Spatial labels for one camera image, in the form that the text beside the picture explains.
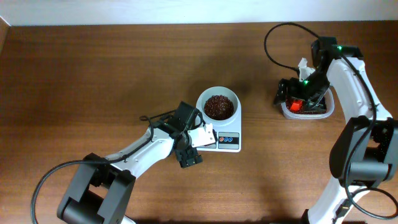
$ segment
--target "wood grain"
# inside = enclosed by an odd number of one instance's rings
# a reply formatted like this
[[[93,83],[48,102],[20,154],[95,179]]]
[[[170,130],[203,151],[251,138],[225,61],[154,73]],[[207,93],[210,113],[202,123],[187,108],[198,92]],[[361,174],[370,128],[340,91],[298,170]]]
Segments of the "wood grain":
[[[8,28],[8,24],[0,17],[0,54],[4,41],[6,40]]]
[[[358,45],[380,101],[398,116],[398,22],[303,24]],[[199,222],[300,217],[330,178],[330,149],[345,122],[337,99],[333,115],[319,121],[287,120],[272,106],[279,79],[295,76],[264,53],[273,25],[11,27],[0,57],[2,223],[29,223],[30,197],[51,167],[90,152],[114,153],[142,136],[147,124],[140,115],[172,110],[182,100],[195,104],[216,85],[241,100],[242,151],[203,152],[204,162],[188,169],[174,155],[156,163],[137,180],[127,215]],[[310,60],[313,40],[283,27],[270,36],[269,52],[296,65]],[[44,184],[40,223],[61,223],[55,211],[75,171],[60,170]],[[398,197],[397,178],[381,187]],[[361,204],[394,212],[377,194]],[[357,210],[347,220],[394,223]]]

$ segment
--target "digital scale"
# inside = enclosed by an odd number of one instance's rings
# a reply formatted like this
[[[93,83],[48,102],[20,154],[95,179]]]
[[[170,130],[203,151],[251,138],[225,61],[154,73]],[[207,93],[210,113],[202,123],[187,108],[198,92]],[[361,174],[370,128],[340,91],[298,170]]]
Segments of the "digital scale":
[[[230,118],[218,121],[205,114],[206,101],[216,95],[223,95],[231,100],[234,105],[234,113]],[[202,112],[206,124],[213,124],[213,129],[217,135],[217,142],[197,147],[198,151],[239,152],[242,149],[242,107],[238,96],[233,91],[222,86],[211,87],[199,96],[197,108]]]

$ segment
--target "plastic container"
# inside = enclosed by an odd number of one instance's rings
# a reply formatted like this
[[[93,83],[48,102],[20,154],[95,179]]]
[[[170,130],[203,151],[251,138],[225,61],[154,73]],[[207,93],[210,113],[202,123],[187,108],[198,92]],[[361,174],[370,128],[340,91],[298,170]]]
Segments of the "plastic container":
[[[335,110],[335,101],[333,99],[333,94],[330,90],[325,93],[325,103],[326,103],[326,113],[324,114],[296,114],[286,107],[286,103],[281,103],[282,112],[287,119],[323,119],[329,117]]]

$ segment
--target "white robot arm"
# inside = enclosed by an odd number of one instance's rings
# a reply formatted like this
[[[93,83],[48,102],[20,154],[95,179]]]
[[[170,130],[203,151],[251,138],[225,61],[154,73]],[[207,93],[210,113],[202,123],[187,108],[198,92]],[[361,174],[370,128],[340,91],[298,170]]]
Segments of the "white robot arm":
[[[197,116],[202,122],[195,126]],[[195,147],[215,141],[213,125],[205,124],[196,108],[181,102],[174,115],[165,114],[150,125],[143,137],[122,151],[105,158],[95,154],[86,156],[86,161],[104,161],[104,164],[79,166],[58,206],[57,216],[68,224],[134,223],[124,213],[135,180],[173,151],[182,168],[201,163]],[[106,163],[123,157],[119,162]],[[106,187],[105,198],[91,192],[90,185]]]
[[[387,121],[388,118],[392,118],[391,114],[381,105],[368,80],[365,63],[358,58],[348,58],[348,60],[360,72],[372,93],[375,104],[377,105],[377,120]],[[333,60],[326,76],[337,92],[346,123],[351,118],[358,118],[360,116],[372,119],[371,102],[354,71],[352,71],[343,59]],[[349,191],[353,193],[365,188],[366,186],[351,185],[349,186]],[[359,201],[368,192],[358,193],[354,196],[354,201]],[[318,202],[308,211],[309,224],[341,224],[352,207],[353,205],[347,203],[345,188],[340,185],[340,181],[337,178],[331,177]]]
[[[293,23],[285,25],[302,28]],[[323,95],[333,86],[343,108],[346,127],[330,153],[332,177],[318,202],[305,211],[301,222],[340,224],[353,206],[374,218],[394,218],[397,214],[382,217],[369,213],[356,202],[369,190],[382,192],[376,187],[394,176],[398,164],[398,122],[392,119],[377,98],[366,75],[363,56],[357,47],[337,45],[334,37],[319,37],[307,28],[304,29],[318,39],[312,44],[312,60],[317,69],[302,66],[296,70],[287,67],[295,70],[300,79],[282,79],[274,104],[294,101],[297,105],[302,105],[299,108],[301,113],[322,113],[326,110],[325,102],[322,102]],[[267,36],[264,41],[266,53]],[[305,63],[306,60],[303,59],[299,66]],[[379,146],[368,147],[370,139],[379,143]],[[383,193],[398,205],[391,195]]]

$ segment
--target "white wall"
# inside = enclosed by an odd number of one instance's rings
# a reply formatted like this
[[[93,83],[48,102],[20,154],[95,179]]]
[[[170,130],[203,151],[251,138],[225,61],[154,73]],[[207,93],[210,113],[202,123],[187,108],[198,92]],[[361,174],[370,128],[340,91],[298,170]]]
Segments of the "white wall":
[[[397,0],[0,0],[12,26],[398,20]]]

